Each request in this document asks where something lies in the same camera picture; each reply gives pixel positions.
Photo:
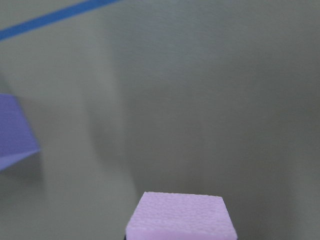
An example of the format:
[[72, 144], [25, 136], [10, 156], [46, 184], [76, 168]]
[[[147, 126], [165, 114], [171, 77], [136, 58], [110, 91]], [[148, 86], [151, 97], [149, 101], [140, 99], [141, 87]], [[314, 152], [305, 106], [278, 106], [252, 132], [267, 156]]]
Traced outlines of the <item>light pink foam block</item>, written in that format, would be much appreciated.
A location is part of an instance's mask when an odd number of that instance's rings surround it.
[[127, 240], [236, 240], [220, 196], [146, 191], [126, 228]]

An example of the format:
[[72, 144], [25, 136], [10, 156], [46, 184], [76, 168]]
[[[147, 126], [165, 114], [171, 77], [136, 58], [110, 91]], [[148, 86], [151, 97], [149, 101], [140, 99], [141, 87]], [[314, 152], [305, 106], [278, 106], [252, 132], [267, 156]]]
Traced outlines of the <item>purple foam block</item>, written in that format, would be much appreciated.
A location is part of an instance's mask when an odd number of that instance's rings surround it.
[[0, 95], [0, 169], [4, 170], [40, 151], [38, 141], [17, 100]]

